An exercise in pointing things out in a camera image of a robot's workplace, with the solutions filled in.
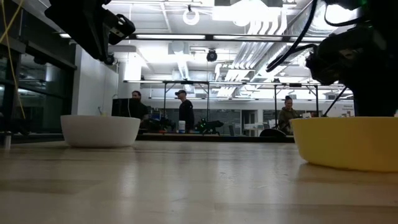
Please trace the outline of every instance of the white bowl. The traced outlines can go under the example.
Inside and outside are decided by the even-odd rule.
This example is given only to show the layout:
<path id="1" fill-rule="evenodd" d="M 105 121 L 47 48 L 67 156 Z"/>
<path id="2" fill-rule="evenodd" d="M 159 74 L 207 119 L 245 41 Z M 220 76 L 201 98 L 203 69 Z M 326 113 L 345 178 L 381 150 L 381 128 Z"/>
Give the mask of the white bowl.
<path id="1" fill-rule="evenodd" d="M 62 133 L 72 147 L 126 147 L 136 140 L 140 119 L 116 116 L 61 116 Z"/>

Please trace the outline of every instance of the man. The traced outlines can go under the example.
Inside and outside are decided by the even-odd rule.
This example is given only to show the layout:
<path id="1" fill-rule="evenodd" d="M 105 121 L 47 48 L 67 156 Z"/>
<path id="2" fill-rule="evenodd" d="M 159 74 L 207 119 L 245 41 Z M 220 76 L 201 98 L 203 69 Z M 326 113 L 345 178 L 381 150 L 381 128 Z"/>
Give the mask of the man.
<path id="1" fill-rule="evenodd" d="M 131 95 L 132 98 L 129 101 L 129 117 L 140 119 L 142 124 L 144 120 L 149 118 L 148 107 L 141 103 L 141 93 L 139 91 L 133 91 Z"/>
<path id="2" fill-rule="evenodd" d="M 179 120 L 185 121 L 185 131 L 187 133 L 193 131 L 195 125 L 195 117 L 193 115 L 193 105 L 191 101 L 187 100 L 187 92 L 180 90 L 175 93 L 179 100 L 181 100 Z"/>

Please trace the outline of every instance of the ceiling lamp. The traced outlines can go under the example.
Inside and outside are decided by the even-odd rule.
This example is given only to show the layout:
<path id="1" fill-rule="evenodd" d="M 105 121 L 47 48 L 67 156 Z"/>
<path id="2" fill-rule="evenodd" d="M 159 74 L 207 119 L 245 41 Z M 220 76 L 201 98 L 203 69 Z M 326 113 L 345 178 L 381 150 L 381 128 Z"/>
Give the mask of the ceiling lamp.
<path id="1" fill-rule="evenodd" d="M 188 13 L 189 12 L 193 12 L 195 13 L 195 15 L 193 16 L 192 19 L 188 19 Z M 190 26 L 194 26 L 199 22 L 199 12 L 196 9 L 191 9 L 190 6 L 188 6 L 188 9 L 185 10 L 184 14 L 182 14 L 182 19 L 184 21 L 184 23 L 190 25 Z"/>

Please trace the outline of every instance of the yellow cable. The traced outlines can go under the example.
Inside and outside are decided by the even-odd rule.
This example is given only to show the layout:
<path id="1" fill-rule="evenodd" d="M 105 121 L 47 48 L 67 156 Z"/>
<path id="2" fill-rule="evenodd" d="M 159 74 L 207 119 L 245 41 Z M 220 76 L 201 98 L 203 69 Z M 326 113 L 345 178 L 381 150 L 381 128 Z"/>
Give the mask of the yellow cable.
<path id="1" fill-rule="evenodd" d="M 19 106 L 21 107 L 21 111 L 22 111 L 22 117 L 24 119 L 26 119 L 25 117 L 25 111 L 24 111 L 24 107 L 22 106 L 22 101 L 21 98 L 18 94 L 18 82 L 17 82 L 17 78 L 15 76 L 15 71 L 14 71 L 14 66 L 12 64 L 12 55 L 11 55 L 11 48 L 10 48 L 10 43 L 8 40 L 8 30 L 10 29 L 10 27 L 12 26 L 12 23 L 14 22 L 14 19 L 17 17 L 19 10 L 21 9 L 22 3 L 24 2 L 24 0 L 21 0 L 21 2 L 19 3 L 19 6 L 17 8 L 17 11 L 15 12 L 15 14 L 13 15 L 10 23 L 7 26 L 7 20 L 6 20 L 6 9 L 4 7 L 4 0 L 1 1 L 2 4 L 2 18 L 4 20 L 4 27 L 6 28 L 5 32 L 3 33 L 3 35 L 0 38 L 0 43 L 2 42 L 4 36 L 6 37 L 6 41 L 7 41 L 7 48 L 8 48 L 8 56 L 9 56 L 9 60 L 10 60 L 10 65 L 11 65 L 11 73 L 12 73 L 12 77 L 14 78 L 14 87 L 15 87 L 15 92 L 17 95 L 17 99 L 19 102 Z"/>

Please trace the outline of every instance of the table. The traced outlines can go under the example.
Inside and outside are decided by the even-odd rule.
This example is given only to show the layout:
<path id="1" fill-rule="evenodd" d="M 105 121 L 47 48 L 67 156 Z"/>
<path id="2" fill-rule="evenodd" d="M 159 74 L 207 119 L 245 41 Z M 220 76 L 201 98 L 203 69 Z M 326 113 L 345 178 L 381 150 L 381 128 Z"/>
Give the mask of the table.
<path id="1" fill-rule="evenodd" d="M 0 156 L 0 223 L 397 223 L 398 174 L 307 164 L 294 144 L 22 144 Z"/>

